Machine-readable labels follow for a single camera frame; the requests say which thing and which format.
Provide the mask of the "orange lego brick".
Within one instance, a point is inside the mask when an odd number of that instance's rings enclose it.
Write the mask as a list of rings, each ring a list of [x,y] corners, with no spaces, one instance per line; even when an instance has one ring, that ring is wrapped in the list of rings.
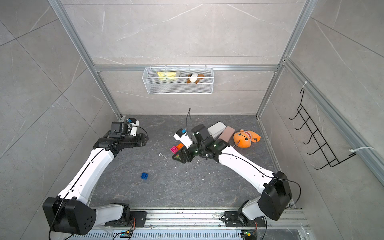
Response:
[[[180,144],[177,145],[178,150],[180,150],[180,149],[183,148],[183,147],[184,147],[184,145],[183,145],[182,143],[180,143]]]

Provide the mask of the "magenta lego brick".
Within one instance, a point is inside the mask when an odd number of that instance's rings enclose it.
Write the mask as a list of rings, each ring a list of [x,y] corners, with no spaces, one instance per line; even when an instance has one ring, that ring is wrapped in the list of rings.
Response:
[[[175,154],[175,153],[177,153],[179,151],[179,149],[177,147],[173,146],[171,148],[171,151],[172,151],[173,154]]]

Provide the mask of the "blue lego brick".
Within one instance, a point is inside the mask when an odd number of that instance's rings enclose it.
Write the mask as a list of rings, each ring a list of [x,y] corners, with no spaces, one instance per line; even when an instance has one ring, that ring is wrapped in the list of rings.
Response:
[[[142,173],[141,179],[147,180],[148,179],[148,173]]]

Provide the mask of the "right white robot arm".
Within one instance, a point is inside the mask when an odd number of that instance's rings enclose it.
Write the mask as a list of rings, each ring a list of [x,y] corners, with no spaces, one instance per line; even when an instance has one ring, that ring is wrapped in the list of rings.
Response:
[[[246,224],[259,217],[268,217],[277,221],[292,199],[292,191],[287,176],[278,171],[266,170],[238,152],[261,140],[252,131],[240,130],[218,122],[206,128],[198,125],[189,133],[179,129],[174,138],[180,141],[173,151],[173,160],[183,164],[191,162],[194,157],[213,159],[235,171],[247,180],[260,193],[260,197],[245,201],[238,209],[238,220]]]

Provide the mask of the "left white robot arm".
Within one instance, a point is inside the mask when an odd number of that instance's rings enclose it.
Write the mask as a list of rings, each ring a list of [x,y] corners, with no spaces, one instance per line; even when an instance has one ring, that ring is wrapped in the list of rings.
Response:
[[[94,226],[136,227],[129,204],[112,203],[91,208],[90,195],[107,166],[126,148],[144,147],[147,132],[138,133],[139,121],[129,118],[112,122],[111,129],[94,144],[89,158],[71,182],[54,198],[43,203],[50,232],[86,235]]]

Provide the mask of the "white rectangular box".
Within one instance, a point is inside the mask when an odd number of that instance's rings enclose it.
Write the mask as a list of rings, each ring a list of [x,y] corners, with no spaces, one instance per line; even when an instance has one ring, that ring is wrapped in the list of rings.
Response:
[[[208,132],[214,139],[217,139],[222,134],[222,132],[225,130],[226,127],[227,126],[222,122],[217,122],[216,124],[208,128]]]

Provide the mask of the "pink rectangular box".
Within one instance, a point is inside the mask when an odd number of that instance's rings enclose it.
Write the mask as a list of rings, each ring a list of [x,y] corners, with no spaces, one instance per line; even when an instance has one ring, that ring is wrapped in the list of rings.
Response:
[[[219,139],[229,143],[234,133],[235,129],[227,126],[224,131],[220,134]]]

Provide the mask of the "orange plush toy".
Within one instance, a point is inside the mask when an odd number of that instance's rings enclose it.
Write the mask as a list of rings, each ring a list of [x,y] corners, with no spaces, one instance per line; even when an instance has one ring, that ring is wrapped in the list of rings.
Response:
[[[261,136],[253,131],[240,130],[233,136],[235,145],[239,148],[249,148],[252,143],[258,143],[261,140]]]

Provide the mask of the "yellow packet in basket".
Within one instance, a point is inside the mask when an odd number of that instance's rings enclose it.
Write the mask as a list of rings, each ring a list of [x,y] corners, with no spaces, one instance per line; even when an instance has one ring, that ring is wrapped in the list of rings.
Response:
[[[157,76],[160,81],[176,81],[181,77],[180,72],[168,72],[168,71],[160,71],[157,72]]]

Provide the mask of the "brown white plush toy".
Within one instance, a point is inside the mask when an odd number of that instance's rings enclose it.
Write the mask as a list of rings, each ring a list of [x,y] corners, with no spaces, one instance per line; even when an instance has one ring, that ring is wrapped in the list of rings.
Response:
[[[188,75],[187,84],[198,84],[200,80],[204,79],[203,74],[193,73]]]

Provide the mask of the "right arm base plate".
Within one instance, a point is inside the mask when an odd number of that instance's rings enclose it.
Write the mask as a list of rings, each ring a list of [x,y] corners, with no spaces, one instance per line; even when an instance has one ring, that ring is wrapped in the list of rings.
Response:
[[[239,214],[237,211],[225,211],[220,220],[225,222],[227,228],[255,228],[265,227],[266,221],[264,217],[258,217],[254,220],[249,220],[243,214]]]

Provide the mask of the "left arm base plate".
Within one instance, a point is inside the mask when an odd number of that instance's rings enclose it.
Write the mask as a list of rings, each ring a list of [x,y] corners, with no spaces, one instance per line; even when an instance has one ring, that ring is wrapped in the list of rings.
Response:
[[[126,227],[143,228],[145,226],[146,219],[147,219],[146,211],[123,213],[123,216],[120,219],[107,222],[105,223],[104,226],[113,227],[113,228],[126,228]]]

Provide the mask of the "aluminium mounting rail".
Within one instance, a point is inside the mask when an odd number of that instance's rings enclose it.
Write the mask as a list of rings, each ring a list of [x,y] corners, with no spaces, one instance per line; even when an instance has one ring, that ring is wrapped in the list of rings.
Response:
[[[138,230],[309,230],[310,225],[303,210],[288,209],[283,212],[278,221],[264,217],[265,227],[227,228],[220,220],[225,211],[237,211],[234,208],[223,207],[171,207],[171,208],[133,208],[131,212],[146,211],[147,219],[143,228]]]

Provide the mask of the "black wall hook rack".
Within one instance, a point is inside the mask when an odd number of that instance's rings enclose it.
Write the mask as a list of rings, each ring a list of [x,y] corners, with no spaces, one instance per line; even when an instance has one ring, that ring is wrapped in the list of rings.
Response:
[[[301,98],[300,98],[300,103],[296,109],[296,114],[294,117],[289,118],[289,120],[291,121],[294,121],[296,119],[302,120],[302,125],[300,127],[294,127],[296,131],[299,131],[304,127],[306,127],[309,130],[310,132],[309,139],[306,142],[303,142],[303,144],[309,145],[310,143],[314,142],[316,144],[316,148],[312,152],[307,152],[307,155],[313,156],[314,154],[320,152],[321,155],[324,157],[326,163],[322,167],[314,167],[314,169],[322,170],[326,167],[333,168],[355,157],[357,153],[354,153],[354,152],[352,152],[345,159],[342,159],[342,160],[337,157],[331,145],[326,140],[323,131],[318,127],[314,119],[311,117],[309,112],[304,107],[303,105],[304,93],[305,93],[305,90],[301,89],[300,90]]]

